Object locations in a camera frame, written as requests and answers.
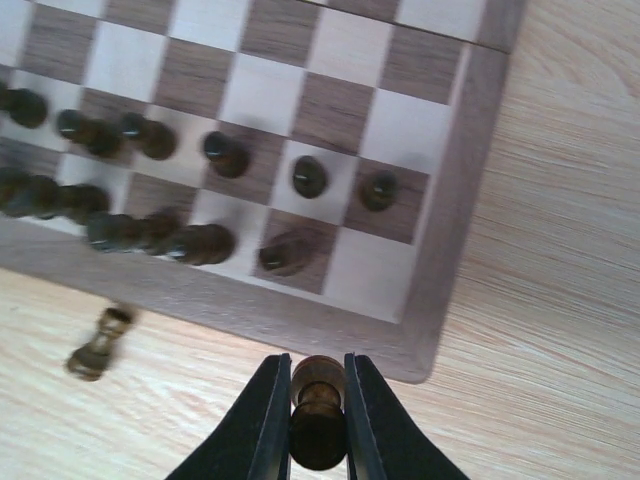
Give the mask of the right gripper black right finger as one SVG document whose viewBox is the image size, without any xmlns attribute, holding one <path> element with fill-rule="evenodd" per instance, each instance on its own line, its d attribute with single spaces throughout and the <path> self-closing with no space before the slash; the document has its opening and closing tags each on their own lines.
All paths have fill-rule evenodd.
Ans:
<svg viewBox="0 0 640 480">
<path fill-rule="evenodd" d="M 348 353 L 345 416 L 350 479 L 465 479 L 420 430 L 373 361 Z"/>
</svg>

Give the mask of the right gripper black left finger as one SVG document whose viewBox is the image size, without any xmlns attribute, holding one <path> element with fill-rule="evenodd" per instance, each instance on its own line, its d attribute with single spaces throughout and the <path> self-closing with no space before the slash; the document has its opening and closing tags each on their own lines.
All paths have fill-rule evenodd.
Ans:
<svg viewBox="0 0 640 480">
<path fill-rule="evenodd" d="M 168 477 L 288 479 L 290 386 L 291 357 L 267 356 L 215 430 Z"/>
</svg>

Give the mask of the dark chess pawn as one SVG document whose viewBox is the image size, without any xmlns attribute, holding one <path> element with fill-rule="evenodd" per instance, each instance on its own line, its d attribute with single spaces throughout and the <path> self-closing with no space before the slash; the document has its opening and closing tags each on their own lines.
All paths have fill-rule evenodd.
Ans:
<svg viewBox="0 0 640 480">
<path fill-rule="evenodd" d="M 363 206 L 372 212 L 381 212 L 391 207 L 398 192 L 396 175 L 389 171 L 376 171 L 361 182 L 359 197 Z"/>
<path fill-rule="evenodd" d="M 319 197 L 328 185 L 326 169 L 310 155 L 301 156 L 294 162 L 291 180 L 294 190 L 306 199 Z"/>
<path fill-rule="evenodd" d="M 204 137 L 202 150 L 221 177 L 240 177 L 249 166 L 248 150 L 239 141 L 220 131 L 209 132 Z"/>
</svg>

